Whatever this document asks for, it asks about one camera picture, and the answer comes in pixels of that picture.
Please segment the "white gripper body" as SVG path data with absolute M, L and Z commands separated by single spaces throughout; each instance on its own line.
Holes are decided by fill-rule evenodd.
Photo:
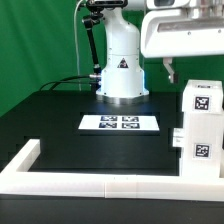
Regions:
M 184 9 L 146 14 L 141 28 L 145 58 L 224 54 L 224 18 L 191 19 Z

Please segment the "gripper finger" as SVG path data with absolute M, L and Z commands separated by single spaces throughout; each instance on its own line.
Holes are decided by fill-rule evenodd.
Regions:
M 168 78 L 171 83 L 174 82 L 175 72 L 172 68 L 172 58 L 166 57 L 163 59 L 163 65 L 168 72 Z

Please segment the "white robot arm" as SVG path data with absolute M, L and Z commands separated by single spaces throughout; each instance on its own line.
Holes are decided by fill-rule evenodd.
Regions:
M 161 58 L 174 80 L 173 58 L 224 54 L 224 0 L 87 0 L 86 7 L 106 29 L 102 101 L 148 98 L 140 56 Z

